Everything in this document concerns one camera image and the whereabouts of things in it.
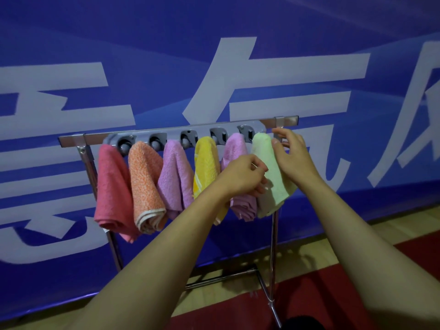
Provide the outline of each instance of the rack leg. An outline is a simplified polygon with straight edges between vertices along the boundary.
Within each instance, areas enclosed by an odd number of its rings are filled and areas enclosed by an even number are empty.
[[[278,243],[278,211],[272,214],[272,238],[271,238],[271,254],[270,254],[270,272],[269,272],[269,306],[274,314],[275,321],[279,328],[281,328],[281,321],[279,320],[278,314],[275,310],[275,264],[276,264],[276,247]]]
[[[81,160],[85,165],[85,170],[87,172],[91,188],[93,189],[93,195],[96,199],[96,197],[98,196],[98,173],[96,172],[95,162],[93,154],[91,153],[90,146],[77,146],[77,149],[80,153]],[[119,253],[118,241],[116,240],[116,236],[112,231],[107,231],[106,235],[109,241],[113,261],[115,263],[117,271],[119,272],[124,267],[124,263],[122,262],[121,254]]]

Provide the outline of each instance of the towel rack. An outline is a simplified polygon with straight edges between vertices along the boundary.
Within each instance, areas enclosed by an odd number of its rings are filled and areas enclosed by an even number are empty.
[[[115,146],[121,155],[126,156],[133,144],[137,141],[144,141],[151,145],[156,151],[162,150],[166,141],[169,139],[179,140],[184,149],[195,147],[198,138],[203,136],[211,136],[218,145],[224,145],[228,136],[232,133],[240,132],[243,134],[245,141],[252,142],[255,133],[264,132],[273,127],[289,127],[298,125],[298,116],[274,117],[266,119],[256,119],[249,121],[231,121],[213,124],[198,124],[179,127],[155,128],[146,130],[133,130],[122,132],[108,133],[90,133],[90,134],[73,134],[58,137],[61,147],[76,147],[80,154],[81,160],[84,162],[90,185],[93,189],[95,199],[98,193],[98,174],[94,163],[91,145],[100,145],[103,143]],[[121,254],[118,248],[118,242],[115,234],[107,231],[107,238],[113,255],[118,272],[124,267]],[[260,282],[261,288],[267,297],[268,304],[274,315],[275,321],[281,328],[281,321],[275,310],[274,290],[275,290],[275,261],[276,247],[278,244],[278,211],[272,214],[272,237],[269,258],[269,288],[261,276],[258,267],[253,264],[244,271],[235,272],[229,275],[220,275],[211,279],[201,280],[196,283],[187,284],[185,289],[194,289],[210,284],[218,283],[223,280],[234,278],[245,274],[255,274]]]

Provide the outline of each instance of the hand towel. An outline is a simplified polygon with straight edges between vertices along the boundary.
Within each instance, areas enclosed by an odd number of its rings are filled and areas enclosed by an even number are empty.
[[[165,205],[156,185],[163,160],[149,145],[136,142],[129,152],[133,210],[136,227],[144,234],[161,231],[167,222]]]
[[[231,162],[240,155],[247,155],[245,139],[240,133],[232,134],[224,147],[223,158],[221,160],[221,170],[223,171]],[[252,221],[256,216],[256,198],[249,194],[242,194],[231,199],[231,209],[239,219]]]
[[[195,145],[195,174],[194,174],[194,199],[220,174],[220,162],[217,146],[211,137],[206,136],[197,141]],[[224,205],[217,214],[215,225],[222,222],[228,212],[228,205]]]
[[[194,201],[193,181],[194,172],[180,141],[168,140],[157,190],[165,204],[166,215],[171,220]]]
[[[139,230],[133,221],[133,199],[129,168],[122,155],[111,145],[99,149],[98,196],[95,221],[100,227],[120,233],[133,243]]]
[[[266,133],[257,133],[252,139],[252,154],[257,155],[269,169],[264,175],[267,178],[265,186],[268,190],[258,197],[257,201],[259,218],[271,215],[278,210],[284,204],[284,200],[297,189],[297,186],[279,169],[271,140]]]

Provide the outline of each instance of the lavender towel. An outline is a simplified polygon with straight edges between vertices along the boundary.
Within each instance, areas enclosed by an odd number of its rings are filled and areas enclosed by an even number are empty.
[[[240,155],[247,155],[246,143],[240,133],[231,135],[224,147],[221,170],[224,170],[229,162],[235,160]],[[231,209],[239,219],[252,221],[256,216],[256,198],[249,194],[242,194],[231,199]]]
[[[193,181],[194,172],[182,145],[177,140],[168,140],[164,148],[164,166],[157,190],[171,220],[194,201]]]

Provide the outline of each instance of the red mat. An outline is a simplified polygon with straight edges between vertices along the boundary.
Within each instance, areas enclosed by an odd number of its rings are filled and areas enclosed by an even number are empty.
[[[396,246],[440,279],[440,231]],[[337,264],[281,282],[276,288],[276,310],[283,322],[311,315],[326,329],[376,329],[359,295]],[[167,330],[275,329],[267,299],[260,289],[186,314],[175,316]]]

